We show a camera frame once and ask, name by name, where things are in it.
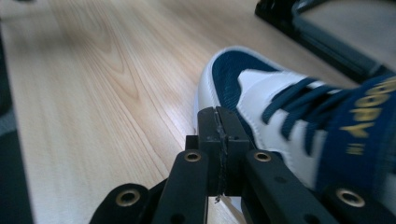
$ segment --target wood grain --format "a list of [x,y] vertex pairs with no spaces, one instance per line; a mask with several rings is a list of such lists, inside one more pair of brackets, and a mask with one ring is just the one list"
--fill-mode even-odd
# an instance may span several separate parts
[[[116,186],[153,187],[186,134],[200,73],[243,45],[298,72],[355,84],[254,16],[256,0],[0,2],[36,223],[87,223]],[[240,223],[225,203],[209,223]]]

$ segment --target black plastic part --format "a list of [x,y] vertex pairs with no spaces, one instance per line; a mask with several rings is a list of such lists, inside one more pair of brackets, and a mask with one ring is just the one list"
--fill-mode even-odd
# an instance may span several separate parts
[[154,213],[157,209],[158,202],[160,201],[161,195],[163,195],[163,189],[165,188],[167,180],[168,179],[163,180],[148,191],[148,202],[146,205],[146,210],[142,211],[143,217],[140,223],[151,223],[151,220],[154,217]]
[[324,2],[261,0],[255,13],[358,83],[392,72],[384,64],[367,57],[300,16],[302,12]]
[[177,155],[151,223],[206,223],[208,162],[200,150]]
[[11,93],[7,77],[6,57],[3,50],[3,40],[0,34],[0,116],[11,108]]
[[121,185],[108,193],[90,223],[141,223],[148,201],[149,190],[145,187],[136,184]]
[[187,135],[184,148],[186,150],[198,149],[198,136],[197,135]]
[[247,224],[271,223],[253,187],[249,183],[246,183],[242,192],[241,208]]
[[271,223],[337,223],[275,154],[249,151],[245,169]]
[[0,223],[33,223],[17,131],[0,136]]
[[[209,196],[222,193],[241,195],[244,182],[242,160],[250,146],[235,113],[223,107],[209,107],[198,113],[198,148],[209,157]],[[221,164],[220,157],[226,160],[224,164]]]
[[[358,206],[357,196],[364,204]],[[396,223],[394,216],[381,203],[373,199],[364,191],[343,184],[327,187],[322,196],[323,205],[338,219],[340,223],[350,224],[388,224]]]

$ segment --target shoe lace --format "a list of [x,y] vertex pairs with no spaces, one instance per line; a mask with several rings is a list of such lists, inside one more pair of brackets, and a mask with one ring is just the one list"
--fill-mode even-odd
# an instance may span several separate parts
[[289,86],[277,94],[262,113],[262,121],[268,124],[270,118],[278,109],[289,112],[280,131],[287,140],[290,140],[290,133],[296,122],[305,120],[307,125],[304,135],[304,149],[308,156],[312,153],[316,131],[326,130],[335,111],[334,109],[352,93],[352,90],[339,90],[327,85],[313,89],[307,87],[314,81],[316,80],[307,77]]

